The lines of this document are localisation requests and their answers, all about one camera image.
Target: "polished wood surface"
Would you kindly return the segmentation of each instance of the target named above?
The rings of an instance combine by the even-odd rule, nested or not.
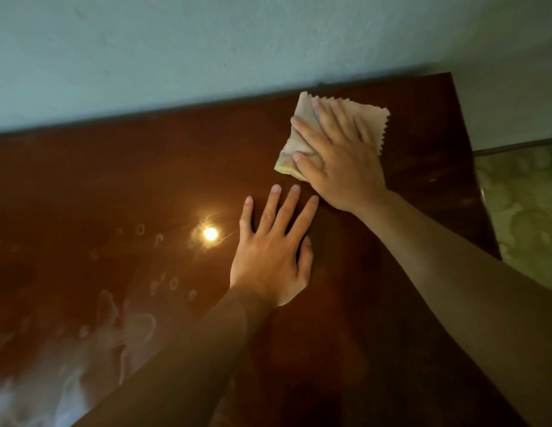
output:
[[[387,186],[499,255],[449,74],[328,95],[387,107]],[[219,300],[244,199],[258,222],[295,182],[273,165],[297,98],[0,138],[0,425],[69,425]],[[323,203],[310,234],[310,285],[213,425],[522,425],[362,223]]]

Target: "pale blue wall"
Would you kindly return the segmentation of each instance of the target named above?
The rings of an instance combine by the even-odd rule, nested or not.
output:
[[[0,131],[423,66],[455,72],[475,148],[552,134],[552,0],[0,0]],[[492,75],[548,125],[511,139]]]

